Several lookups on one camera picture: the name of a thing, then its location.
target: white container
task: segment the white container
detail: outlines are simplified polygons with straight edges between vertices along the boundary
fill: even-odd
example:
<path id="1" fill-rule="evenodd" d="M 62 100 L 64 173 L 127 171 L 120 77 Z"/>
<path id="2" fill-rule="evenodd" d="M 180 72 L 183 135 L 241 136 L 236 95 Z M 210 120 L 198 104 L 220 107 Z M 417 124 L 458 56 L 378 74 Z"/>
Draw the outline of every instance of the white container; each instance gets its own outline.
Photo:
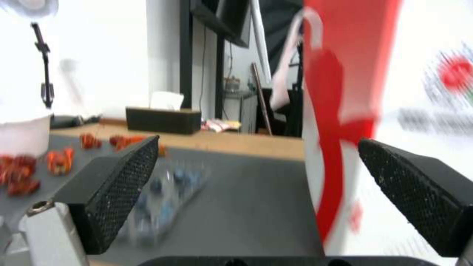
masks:
<path id="1" fill-rule="evenodd" d="M 43 155 L 49 145 L 50 117 L 46 109 L 0 106 L 0 155 Z"/>

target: black monitor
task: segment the black monitor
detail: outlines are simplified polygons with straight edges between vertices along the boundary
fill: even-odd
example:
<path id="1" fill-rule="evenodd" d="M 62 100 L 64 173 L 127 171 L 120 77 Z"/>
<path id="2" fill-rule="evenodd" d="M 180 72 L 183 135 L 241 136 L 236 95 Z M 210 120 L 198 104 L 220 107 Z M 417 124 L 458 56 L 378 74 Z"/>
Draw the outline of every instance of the black monitor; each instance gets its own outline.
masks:
<path id="1" fill-rule="evenodd" d="M 191 0 L 194 17 L 229 42 L 245 48 L 250 44 L 249 6 L 249 0 Z"/>

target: wall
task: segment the wall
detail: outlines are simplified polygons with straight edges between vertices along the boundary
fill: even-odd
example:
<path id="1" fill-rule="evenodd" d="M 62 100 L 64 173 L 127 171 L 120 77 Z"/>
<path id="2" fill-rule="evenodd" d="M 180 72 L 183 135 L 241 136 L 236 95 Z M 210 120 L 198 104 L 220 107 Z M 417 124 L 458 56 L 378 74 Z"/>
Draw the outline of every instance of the wall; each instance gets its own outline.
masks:
<path id="1" fill-rule="evenodd" d="M 261 63 L 258 55 L 258 49 L 256 47 L 256 39 L 253 31 L 253 22 L 251 23 L 250 30 L 250 45 L 248 48 L 238 47 L 232 44 L 233 53 L 233 69 L 230 76 L 240 78 L 240 88 L 247 88 L 248 80 L 252 78 L 250 71 L 251 63 L 256 62 L 256 67 L 260 75 L 260 82 L 263 88 L 272 88 L 272 83 L 267 82 L 264 78 Z M 228 76 L 230 66 L 230 43 L 225 42 L 225 77 Z M 294 62 L 298 62 L 298 56 L 296 54 L 293 58 Z M 297 68 L 290 68 L 288 72 L 288 80 L 286 85 L 288 89 L 292 88 L 292 83 L 297 81 Z"/>
<path id="2" fill-rule="evenodd" d="M 42 105 L 43 63 L 29 21 L 0 10 L 0 103 Z M 56 17 L 40 22 L 55 88 L 53 111 L 76 110 L 74 93 L 60 70 L 75 62 L 74 78 L 87 106 L 112 115 L 114 106 L 146 105 L 148 89 L 146 4 L 135 1 L 62 1 Z"/>
<path id="3" fill-rule="evenodd" d="M 179 4 L 180 1 L 147 0 L 149 91 L 179 93 Z M 193 20 L 192 109 L 199 110 L 202 95 L 202 117 L 213 118 L 215 113 L 215 67 L 217 36 L 206 30 L 204 82 L 202 54 L 204 26 Z"/>
<path id="4" fill-rule="evenodd" d="M 0 25 L 4 37 L 0 43 L 0 104 L 43 106 L 43 63 L 29 21 L 0 10 Z M 81 112 L 76 94 L 89 110 L 124 117 L 124 106 L 147 106 L 153 91 L 179 92 L 179 1 L 71 0 L 61 2 L 57 16 L 40 21 L 40 27 L 51 48 L 56 114 Z M 204 26 L 194 19 L 192 108 L 199 109 L 202 91 L 202 117 L 213 118 L 217 36 L 206 30 L 202 89 L 203 32 Z M 232 75 L 246 86 L 251 62 L 256 60 L 259 66 L 253 29 L 250 48 L 232 45 L 232 50 Z M 225 53 L 228 62 L 228 43 Z M 79 85 L 78 92 L 71 90 L 60 68 L 64 60 L 73 62 L 71 75 Z M 229 65 L 225 66 L 226 76 Z M 271 87 L 264 79 L 262 82 Z"/>

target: gray table mat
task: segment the gray table mat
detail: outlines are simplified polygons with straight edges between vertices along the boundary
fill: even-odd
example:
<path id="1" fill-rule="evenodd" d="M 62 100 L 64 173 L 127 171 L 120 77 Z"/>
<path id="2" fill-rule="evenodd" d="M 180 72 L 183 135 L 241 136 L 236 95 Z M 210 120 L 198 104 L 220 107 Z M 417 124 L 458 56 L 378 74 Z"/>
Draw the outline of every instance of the gray table mat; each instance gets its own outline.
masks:
<path id="1" fill-rule="evenodd" d="M 45 162 L 39 163 L 35 177 L 42 182 L 40 191 L 25 198 L 8 198 L 0 191 L 0 215 L 13 228 L 28 206 L 51 197 L 93 157 L 112 152 L 105 143 L 100 150 L 83 151 L 78 139 L 50 139 L 51 149 L 66 145 L 76 149 L 70 175 L 53 177 Z M 323 255 L 303 162 L 182 149 L 170 149 L 169 156 L 201 160 L 210 167 L 205 187 L 181 209 L 158 245 L 115 241 L 91 259 L 137 265 L 161 256 Z"/>

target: silver metal part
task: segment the silver metal part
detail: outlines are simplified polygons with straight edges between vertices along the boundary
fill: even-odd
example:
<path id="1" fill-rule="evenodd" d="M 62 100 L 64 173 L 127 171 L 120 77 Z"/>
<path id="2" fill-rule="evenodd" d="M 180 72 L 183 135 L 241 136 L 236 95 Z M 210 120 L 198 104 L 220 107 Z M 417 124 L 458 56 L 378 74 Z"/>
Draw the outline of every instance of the silver metal part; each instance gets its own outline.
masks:
<path id="1" fill-rule="evenodd" d="M 473 236 L 470 237 L 468 244 L 461 257 L 456 261 L 456 266 L 473 266 Z"/>
<path id="2" fill-rule="evenodd" d="M 50 204 L 45 206 L 36 206 L 37 210 L 32 215 L 24 215 L 19 224 L 20 231 L 26 235 L 32 265 L 88 266 L 67 205 L 55 203 L 52 207 Z"/>
<path id="3" fill-rule="evenodd" d="M 52 202 L 51 200 L 48 200 L 48 201 L 40 201 L 40 202 L 37 202 L 35 204 L 33 204 L 33 206 L 31 206 L 27 211 L 26 211 L 26 215 L 28 217 L 31 217 L 33 215 L 36 215 L 38 213 L 42 213 L 44 211 L 47 211 L 51 208 L 54 207 L 54 202 Z"/>

